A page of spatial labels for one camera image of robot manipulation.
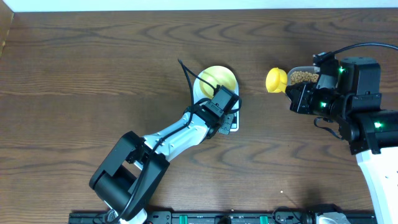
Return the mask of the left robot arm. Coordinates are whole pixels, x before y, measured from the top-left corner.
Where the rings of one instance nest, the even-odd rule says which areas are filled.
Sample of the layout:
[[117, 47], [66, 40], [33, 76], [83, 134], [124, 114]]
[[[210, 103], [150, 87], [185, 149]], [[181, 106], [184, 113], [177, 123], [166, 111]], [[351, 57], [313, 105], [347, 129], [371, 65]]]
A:
[[189, 106], [169, 127], [145, 136], [124, 134], [90, 179], [89, 186], [109, 207], [103, 223], [144, 223], [144, 210], [169, 168], [170, 161], [190, 147], [228, 134], [235, 104], [241, 100], [225, 86], [212, 99]]

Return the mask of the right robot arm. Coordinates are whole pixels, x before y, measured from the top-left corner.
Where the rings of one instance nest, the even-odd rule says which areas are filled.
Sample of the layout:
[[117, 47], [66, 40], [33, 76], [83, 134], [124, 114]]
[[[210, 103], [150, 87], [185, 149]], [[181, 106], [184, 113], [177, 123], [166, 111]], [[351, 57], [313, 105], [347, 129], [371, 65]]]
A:
[[338, 123], [368, 185], [378, 223], [397, 223], [397, 112], [381, 108], [381, 66], [373, 58], [330, 58], [317, 82], [285, 89], [291, 111]]

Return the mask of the yellow measuring scoop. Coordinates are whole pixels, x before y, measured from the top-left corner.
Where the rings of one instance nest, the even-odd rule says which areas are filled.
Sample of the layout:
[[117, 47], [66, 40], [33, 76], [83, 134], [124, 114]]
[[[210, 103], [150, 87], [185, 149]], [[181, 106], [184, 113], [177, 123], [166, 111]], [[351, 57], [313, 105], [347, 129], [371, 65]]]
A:
[[272, 68], [266, 76], [266, 89], [269, 93], [285, 93], [287, 74], [279, 68]]

